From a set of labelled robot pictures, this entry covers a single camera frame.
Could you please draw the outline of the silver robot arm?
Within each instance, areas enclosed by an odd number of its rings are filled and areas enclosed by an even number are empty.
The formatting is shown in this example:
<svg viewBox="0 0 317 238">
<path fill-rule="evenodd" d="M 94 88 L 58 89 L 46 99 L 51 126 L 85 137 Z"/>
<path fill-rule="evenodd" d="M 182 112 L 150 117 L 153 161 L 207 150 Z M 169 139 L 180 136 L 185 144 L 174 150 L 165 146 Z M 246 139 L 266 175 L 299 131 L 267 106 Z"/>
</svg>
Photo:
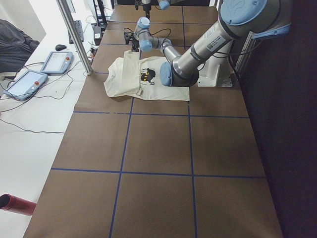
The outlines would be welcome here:
<svg viewBox="0 0 317 238">
<path fill-rule="evenodd" d="M 172 5 L 210 6 L 213 3 L 215 3 L 214 0 L 135 0 L 134 6 L 136 10 L 141 7 L 145 17 L 150 19 L 152 6 L 158 10 L 167 10 Z"/>
<path fill-rule="evenodd" d="M 160 80 L 168 87 L 190 87 L 199 79 L 198 66 L 219 52 L 233 39 L 253 32 L 254 39 L 270 39 L 289 32 L 293 1 L 291 0 L 224 0 L 218 20 L 183 55 L 168 38 L 154 37 L 150 31 L 149 0 L 135 1 L 146 15 L 140 17 L 134 39 L 142 51 L 159 49 L 167 59 L 160 67 Z"/>
</svg>

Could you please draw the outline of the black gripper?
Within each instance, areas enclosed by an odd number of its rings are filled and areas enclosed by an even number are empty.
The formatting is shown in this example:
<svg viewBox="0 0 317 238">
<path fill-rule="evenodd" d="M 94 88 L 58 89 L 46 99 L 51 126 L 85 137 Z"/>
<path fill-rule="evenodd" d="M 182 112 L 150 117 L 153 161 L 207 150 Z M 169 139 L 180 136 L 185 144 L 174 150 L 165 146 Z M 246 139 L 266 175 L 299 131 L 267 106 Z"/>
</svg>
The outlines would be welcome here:
<svg viewBox="0 0 317 238">
<path fill-rule="evenodd" d="M 125 44 L 129 45 L 131 43 L 132 51 L 138 52 L 139 51 L 139 40 L 137 40 L 135 38 L 134 32 L 130 28 L 125 27 L 123 35 L 124 35 Z"/>
</svg>

